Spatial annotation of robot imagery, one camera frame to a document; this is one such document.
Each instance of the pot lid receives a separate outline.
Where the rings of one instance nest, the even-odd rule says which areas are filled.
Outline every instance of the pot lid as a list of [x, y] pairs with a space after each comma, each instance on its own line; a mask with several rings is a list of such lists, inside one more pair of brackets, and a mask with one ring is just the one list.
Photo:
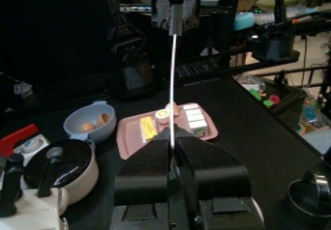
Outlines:
[[25, 165], [22, 178], [29, 188], [37, 188], [41, 182], [48, 162], [47, 152], [53, 147], [60, 147], [63, 150], [63, 164], [57, 169], [53, 187], [67, 186], [88, 168], [92, 161], [92, 149], [89, 145], [76, 139], [57, 141], [40, 150]]

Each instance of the white pot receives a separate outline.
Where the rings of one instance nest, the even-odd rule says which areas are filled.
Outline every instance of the white pot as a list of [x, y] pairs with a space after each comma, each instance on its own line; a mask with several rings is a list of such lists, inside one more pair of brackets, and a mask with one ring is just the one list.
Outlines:
[[97, 165], [93, 157], [93, 146], [87, 141], [68, 139], [45, 147], [25, 165], [22, 175], [29, 188], [37, 188], [47, 165], [47, 152], [53, 147], [63, 150], [63, 165], [57, 170], [55, 187], [63, 187], [68, 193], [68, 205], [80, 201], [91, 192], [97, 180]]

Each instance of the black tabletop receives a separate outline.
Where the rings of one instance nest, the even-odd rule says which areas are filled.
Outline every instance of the black tabletop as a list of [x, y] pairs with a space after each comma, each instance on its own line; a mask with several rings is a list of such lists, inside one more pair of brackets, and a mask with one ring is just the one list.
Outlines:
[[[248, 169], [252, 197], [261, 208], [266, 228], [307, 229], [285, 211], [284, 198], [288, 185], [300, 180], [308, 170], [328, 176], [327, 167], [309, 144], [229, 77], [177, 87], [174, 101], [177, 104], [195, 102], [210, 116], [218, 130], [218, 136], [210, 142], [227, 151]], [[135, 101], [108, 100], [108, 103], [115, 108], [119, 121], [163, 108], [167, 90]], [[1, 136], [35, 123], [51, 142], [65, 139], [61, 125], [75, 109], [8, 121]], [[64, 213], [71, 230], [110, 229], [114, 178], [123, 163], [116, 130], [96, 145], [95, 158], [99, 167], [96, 185]]]

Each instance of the cheese slice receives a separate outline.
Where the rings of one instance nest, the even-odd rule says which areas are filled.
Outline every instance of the cheese slice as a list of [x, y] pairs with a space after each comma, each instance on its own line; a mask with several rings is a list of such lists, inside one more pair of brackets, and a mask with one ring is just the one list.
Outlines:
[[142, 140], [150, 141], [151, 138], [158, 134], [155, 123], [151, 117], [143, 117], [139, 119], [139, 128], [140, 128]]

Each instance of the food item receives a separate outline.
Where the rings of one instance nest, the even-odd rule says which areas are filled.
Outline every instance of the food item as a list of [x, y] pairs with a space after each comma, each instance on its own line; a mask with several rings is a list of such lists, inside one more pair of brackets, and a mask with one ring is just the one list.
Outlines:
[[95, 125], [91, 122], [85, 122], [79, 127], [80, 133], [87, 133], [95, 130]]
[[185, 110], [190, 133], [198, 138], [206, 136], [207, 123], [202, 116], [199, 105], [197, 103], [189, 103], [182, 108]]
[[165, 125], [169, 123], [169, 114], [170, 113], [167, 109], [162, 109], [155, 112], [155, 118], [159, 124]]
[[[170, 110], [170, 104], [167, 104], [165, 106], [165, 109]], [[179, 107], [175, 104], [175, 102], [173, 103], [173, 117], [178, 117], [179, 116]]]
[[151, 117], [143, 117], [139, 119], [139, 129], [142, 142], [150, 141], [152, 137], [158, 134], [155, 123]]
[[110, 121], [110, 115], [107, 113], [102, 113], [96, 118], [95, 126], [99, 128], [103, 125], [106, 125], [108, 121]]

